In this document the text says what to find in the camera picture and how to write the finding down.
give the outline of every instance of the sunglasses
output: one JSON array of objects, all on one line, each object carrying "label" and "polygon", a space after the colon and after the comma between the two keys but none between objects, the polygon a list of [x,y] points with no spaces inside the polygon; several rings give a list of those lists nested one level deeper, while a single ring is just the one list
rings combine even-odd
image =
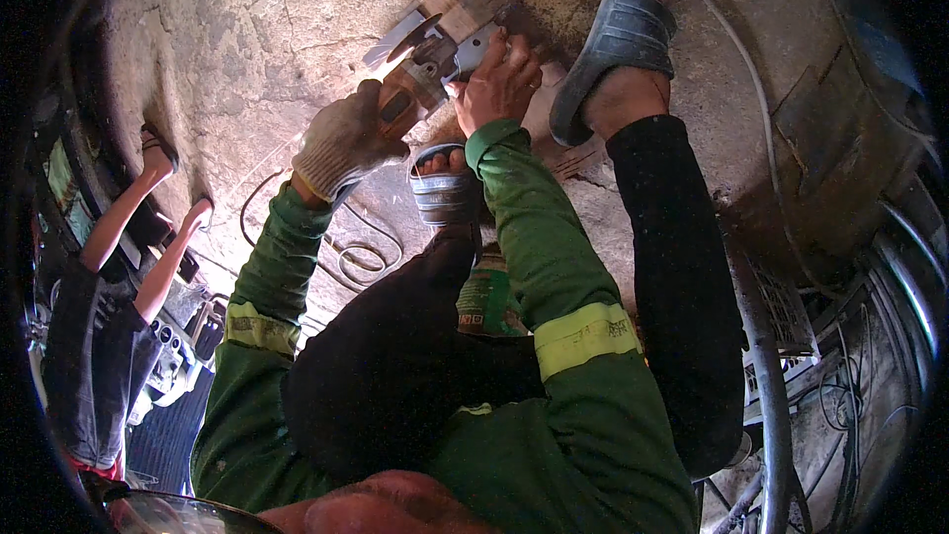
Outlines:
[{"label": "sunglasses", "polygon": [[100,517],[122,534],[282,534],[280,528],[230,505],[132,489],[89,471],[80,473],[80,481]]}]

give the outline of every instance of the black pants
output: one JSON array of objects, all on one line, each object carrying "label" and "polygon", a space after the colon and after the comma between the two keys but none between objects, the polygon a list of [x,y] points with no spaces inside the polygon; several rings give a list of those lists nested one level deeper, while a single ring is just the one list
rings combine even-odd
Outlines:
[{"label": "black pants", "polygon": [[128,411],[161,353],[161,341],[132,302],[70,258],[47,334],[47,416],[66,450],[96,469],[115,464]]},{"label": "black pants", "polygon": [[468,227],[447,227],[326,326],[283,383],[294,443],[337,483],[421,469],[461,406],[546,395],[533,338],[459,333],[458,292],[471,273]]},{"label": "black pants", "polygon": [[[744,403],[744,337],[715,211],[678,118],[631,124],[607,152],[636,232],[649,368],[687,472],[705,476],[734,455]],[[420,469],[459,406],[546,395],[531,338],[457,332],[473,253],[466,231],[439,233],[307,343],[284,382],[284,413],[318,469],[339,482]]]}]

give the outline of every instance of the metal grate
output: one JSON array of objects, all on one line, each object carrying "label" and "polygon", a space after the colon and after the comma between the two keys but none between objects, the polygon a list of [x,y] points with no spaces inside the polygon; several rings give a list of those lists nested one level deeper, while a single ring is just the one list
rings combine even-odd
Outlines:
[{"label": "metal grate", "polygon": [[[820,361],[813,326],[793,281],[779,278],[754,260],[749,262],[758,282],[761,299],[768,309],[768,319],[775,331],[778,355],[784,370],[784,381],[788,383]],[[745,365],[747,407],[758,399],[758,380],[748,353],[744,353],[742,361]]]},{"label": "metal grate", "polygon": [[778,354],[783,357],[815,356],[820,360],[811,320],[797,287],[791,280],[780,279],[754,261],[750,262],[775,330]]}]

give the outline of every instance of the gray shorts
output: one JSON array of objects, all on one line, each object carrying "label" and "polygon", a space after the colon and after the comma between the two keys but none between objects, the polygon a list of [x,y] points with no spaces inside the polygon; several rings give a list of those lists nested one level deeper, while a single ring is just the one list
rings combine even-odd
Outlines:
[{"label": "gray shorts", "polygon": [[43,360],[46,414],[70,455],[109,469],[161,341],[132,302],[110,297],[78,260],[69,259],[60,284]]}]

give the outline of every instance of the work glove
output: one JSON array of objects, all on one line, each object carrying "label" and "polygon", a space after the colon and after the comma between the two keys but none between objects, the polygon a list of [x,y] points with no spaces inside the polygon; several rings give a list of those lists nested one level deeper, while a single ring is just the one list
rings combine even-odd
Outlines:
[{"label": "work glove", "polygon": [[404,161],[408,145],[379,136],[379,90],[366,79],[355,93],[321,110],[303,134],[303,145],[291,163],[311,192],[332,203],[340,189],[375,169]]}]

